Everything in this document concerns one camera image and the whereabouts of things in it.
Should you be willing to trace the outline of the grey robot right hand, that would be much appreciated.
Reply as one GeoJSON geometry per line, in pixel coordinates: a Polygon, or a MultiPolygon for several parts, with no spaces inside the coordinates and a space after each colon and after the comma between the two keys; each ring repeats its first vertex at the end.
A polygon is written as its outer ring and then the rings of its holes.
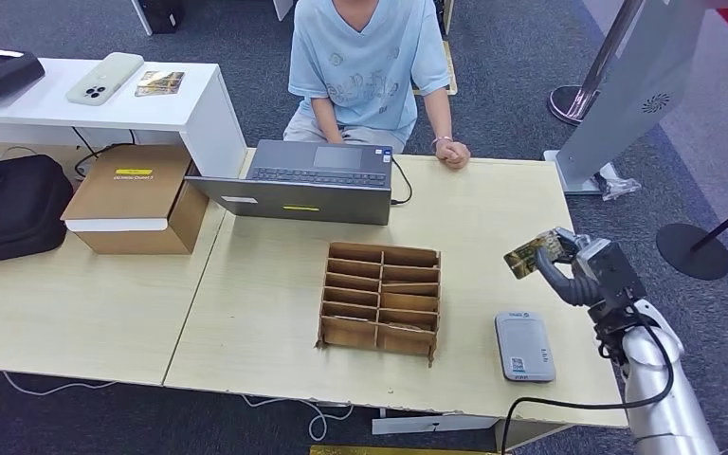
{"type": "Polygon", "coordinates": [[[545,281],[557,295],[571,306],[593,306],[601,300],[597,281],[589,278],[577,263],[576,256],[586,248],[592,238],[587,234],[576,234],[564,227],[555,227],[547,232],[562,249],[553,259],[544,246],[537,248],[535,263],[545,281]],[[565,276],[554,263],[569,264],[573,277],[565,276]]]}

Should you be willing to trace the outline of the person's left hand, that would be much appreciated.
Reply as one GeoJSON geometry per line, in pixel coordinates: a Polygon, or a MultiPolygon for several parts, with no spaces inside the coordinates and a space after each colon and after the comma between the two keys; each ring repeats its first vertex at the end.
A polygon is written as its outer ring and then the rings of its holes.
{"type": "Polygon", "coordinates": [[[461,142],[449,139],[440,139],[434,145],[437,159],[449,169],[460,170],[467,165],[471,153],[461,142]]]}

